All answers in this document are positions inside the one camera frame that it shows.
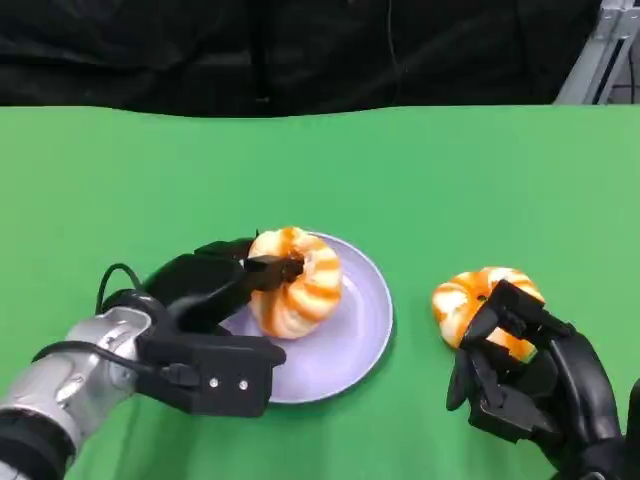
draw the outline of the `round plate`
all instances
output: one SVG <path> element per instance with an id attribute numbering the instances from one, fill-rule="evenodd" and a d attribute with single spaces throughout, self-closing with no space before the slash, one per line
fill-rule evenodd
<path id="1" fill-rule="evenodd" d="M 297 340 L 272 339 L 287 352 L 273 372 L 272 403 L 306 403 L 336 395 L 358 383 L 378 362 L 393 326 L 391 294 L 384 278 L 360 250 L 314 233 L 340 257 L 342 299 L 314 332 Z M 248 307 L 222 324 L 234 335 L 262 335 Z"/>

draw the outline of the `twisted pastry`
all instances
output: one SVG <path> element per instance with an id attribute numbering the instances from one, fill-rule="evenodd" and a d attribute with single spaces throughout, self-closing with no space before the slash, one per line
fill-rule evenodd
<path id="1" fill-rule="evenodd" d="M 432 298 L 433 314 L 440 325 L 442 338 L 449 345 L 454 348 L 460 345 L 473 316 L 502 279 L 544 302 L 531 279 L 513 268 L 486 267 L 479 272 L 456 275 L 436 288 Z M 507 347 L 509 353 L 519 360 L 525 360 L 534 351 L 531 343 L 518 340 L 501 328 L 496 328 L 488 338 Z"/>
<path id="2" fill-rule="evenodd" d="M 340 301 L 340 259 L 324 240 L 295 227 L 260 234 L 249 250 L 249 257 L 262 255 L 303 259 L 304 271 L 293 283 L 274 292 L 251 294 L 249 306 L 261 330 L 278 338 L 308 335 Z"/>

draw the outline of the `robotic arm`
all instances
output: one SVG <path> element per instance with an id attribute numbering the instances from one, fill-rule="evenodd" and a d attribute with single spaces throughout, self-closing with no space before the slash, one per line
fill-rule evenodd
<path id="1" fill-rule="evenodd" d="M 253 239 L 181 255 L 144 284 L 125 265 L 100 285 L 96 313 L 43 349 L 0 400 L 0 480 L 60 480 L 110 411 L 133 393 L 190 414 L 261 415 L 284 351 L 218 324 L 302 273 L 301 261 L 248 259 Z M 109 275 L 134 289 L 103 301 Z"/>
<path id="2" fill-rule="evenodd" d="M 611 384 L 591 343 L 544 304 L 502 281 L 474 316 L 456 355 L 447 409 L 469 401 L 469 423 L 505 440 L 536 443 L 554 480 L 640 478 L 640 382 L 623 436 Z M 532 342 L 519 362 L 487 340 L 496 328 Z"/>

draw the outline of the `black curtain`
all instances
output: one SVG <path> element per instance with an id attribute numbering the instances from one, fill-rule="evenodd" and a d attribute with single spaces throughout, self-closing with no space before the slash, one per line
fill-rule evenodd
<path id="1" fill-rule="evenodd" d="M 600 0 L 3 0 L 0 104 L 187 116 L 545 104 Z"/>

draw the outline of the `green table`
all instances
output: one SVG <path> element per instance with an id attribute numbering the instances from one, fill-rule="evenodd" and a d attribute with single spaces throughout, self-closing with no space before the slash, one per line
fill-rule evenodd
<path id="1" fill-rule="evenodd" d="M 640 109 L 276 120 L 4 109 L 0 126 L 3 389 L 91 313 L 108 264 L 145 275 L 255 228 L 294 224 L 352 242 L 396 305 L 384 365 L 349 393 L 257 420 L 130 400 L 88 443 L 72 480 L 548 478 L 535 447 L 494 439 L 467 425 L 466 408 L 444 408 L 453 355 L 430 294 L 484 265 L 527 272 L 549 308 L 589 336 L 625 422 L 640 376 Z"/>

